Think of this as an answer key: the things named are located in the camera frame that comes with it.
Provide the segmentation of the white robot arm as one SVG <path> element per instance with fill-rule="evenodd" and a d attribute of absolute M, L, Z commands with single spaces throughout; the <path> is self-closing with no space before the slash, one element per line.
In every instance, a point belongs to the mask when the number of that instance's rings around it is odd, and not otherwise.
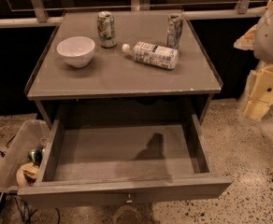
<path fill-rule="evenodd" d="M 236 49 L 252 50 L 265 64 L 256 73 L 254 86 L 243 116 L 260 120 L 273 105 L 273 1 L 260 20 L 234 43 Z"/>

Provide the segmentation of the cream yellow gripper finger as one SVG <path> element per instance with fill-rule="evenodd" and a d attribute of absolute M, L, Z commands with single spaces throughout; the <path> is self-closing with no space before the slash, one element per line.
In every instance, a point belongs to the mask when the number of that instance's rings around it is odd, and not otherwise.
<path fill-rule="evenodd" d="M 273 105 L 273 64 L 261 68 L 257 74 L 243 116 L 260 120 Z"/>

